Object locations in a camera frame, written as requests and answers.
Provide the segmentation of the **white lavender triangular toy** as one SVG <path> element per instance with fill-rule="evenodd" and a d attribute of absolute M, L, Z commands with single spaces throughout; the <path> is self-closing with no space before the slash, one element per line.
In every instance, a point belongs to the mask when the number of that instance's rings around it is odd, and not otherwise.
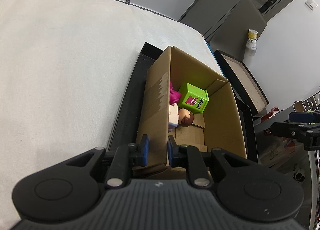
<path fill-rule="evenodd" d="M 173 105 L 169 105 L 169 119 L 168 119 L 168 128 L 169 132 L 178 126 L 178 105 L 174 103 Z"/>

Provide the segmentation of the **magenta monster toy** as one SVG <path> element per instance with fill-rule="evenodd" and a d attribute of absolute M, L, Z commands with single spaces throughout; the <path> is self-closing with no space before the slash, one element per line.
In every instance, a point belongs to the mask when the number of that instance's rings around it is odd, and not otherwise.
<path fill-rule="evenodd" d="M 170 95 L 169 95 L 169 103 L 170 105 L 178 104 L 182 97 L 182 94 L 179 91 L 174 90 L 173 84 L 170 81 Z"/>

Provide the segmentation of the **brown cardboard box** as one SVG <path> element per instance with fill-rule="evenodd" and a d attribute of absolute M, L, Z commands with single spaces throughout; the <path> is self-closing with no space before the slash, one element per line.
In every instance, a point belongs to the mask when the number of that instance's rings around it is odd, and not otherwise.
<path fill-rule="evenodd" d="M 244 135 L 230 82 L 207 65 L 177 47 L 167 47 L 149 68 L 137 140 L 150 139 L 148 163 L 136 168 L 141 177 L 167 168 L 169 88 L 178 90 L 184 83 L 207 90 L 209 102 L 203 113 L 204 129 L 178 129 L 178 144 L 203 144 L 210 151 L 219 147 L 246 158 Z"/>

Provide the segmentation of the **black tray under box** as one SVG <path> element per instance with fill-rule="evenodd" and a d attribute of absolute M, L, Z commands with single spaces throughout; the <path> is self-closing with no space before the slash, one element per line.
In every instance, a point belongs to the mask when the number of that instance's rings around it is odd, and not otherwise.
<path fill-rule="evenodd" d="M 149 68 L 161 56 L 165 50 L 161 50 L 151 44 L 145 43 L 140 51 L 138 60 L 133 69 L 129 84 L 127 86 L 124 99 L 121 103 L 120 111 L 115 124 L 114 132 L 111 137 L 111 150 L 115 150 L 118 146 L 127 143 L 139 142 L 137 140 L 137 132 L 142 113 L 144 91 L 146 78 Z M 242 132 L 244 135 L 247 159 L 257 161 L 257 144 L 255 142 L 253 121 L 250 109 L 242 101 L 235 97 L 238 108 Z M 194 122 L 188 126 L 191 131 L 197 129 L 203 130 L 205 127 L 203 121 L 203 113 L 195 114 Z M 181 139 L 178 129 L 182 126 L 168 131 L 168 136 L 173 136 L 175 140 Z M 201 151 L 208 151 L 203 144 L 190 144 L 200 148 Z"/>

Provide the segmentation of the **grey leaning board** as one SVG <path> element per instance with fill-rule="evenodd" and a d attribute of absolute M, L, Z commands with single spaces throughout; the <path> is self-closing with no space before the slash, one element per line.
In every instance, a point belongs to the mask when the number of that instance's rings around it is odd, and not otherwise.
<path fill-rule="evenodd" d="M 240 0 L 231 10 L 210 40 L 212 50 L 222 51 L 239 61 L 244 59 L 248 31 L 253 29 L 261 35 L 267 21 L 252 0 Z"/>

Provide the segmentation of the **white wall switch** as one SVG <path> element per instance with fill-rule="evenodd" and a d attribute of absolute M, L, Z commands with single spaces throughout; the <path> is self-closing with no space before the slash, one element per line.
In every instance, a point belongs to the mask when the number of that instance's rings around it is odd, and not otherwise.
<path fill-rule="evenodd" d="M 318 4 L 314 0 L 306 0 L 305 4 L 311 11 L 318 8 Z"/>

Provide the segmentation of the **green cube toy box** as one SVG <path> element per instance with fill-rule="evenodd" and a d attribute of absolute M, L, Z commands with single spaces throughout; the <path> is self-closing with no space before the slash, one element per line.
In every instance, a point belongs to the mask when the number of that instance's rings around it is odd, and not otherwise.
<path fill-rule="evenodd" d="M 209 103 L 208 92 L 192 84 L 183 84 L 178 92 L 181 93 L 178 107 L 185 108 L 193 114 L 203 113 Z"/>

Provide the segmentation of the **black tray brown inside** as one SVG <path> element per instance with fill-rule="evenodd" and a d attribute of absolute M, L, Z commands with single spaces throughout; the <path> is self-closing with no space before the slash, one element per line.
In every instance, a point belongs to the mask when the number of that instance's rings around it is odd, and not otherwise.
<path fill-rule="evenodd" d="M 268 106 L 269 100 L 246 65 L 220 50 L 214 52 L 214 58 L 233 90 L 250 107 L 252 115 L 261 113 Z"/>

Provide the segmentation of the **yellow lidded white bottle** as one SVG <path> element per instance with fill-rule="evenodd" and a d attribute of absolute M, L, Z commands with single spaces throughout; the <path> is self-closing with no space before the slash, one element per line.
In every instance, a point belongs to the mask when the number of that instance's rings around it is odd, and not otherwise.
<path fill-rule="evenodd" d="M 249 29 L 248 30 L 248 37 L 246 42 L 246 47 L 251 50 L 256 50 L 257 48 L 257 39 L 258 39 L 258 32 L 257 30 Z"/>

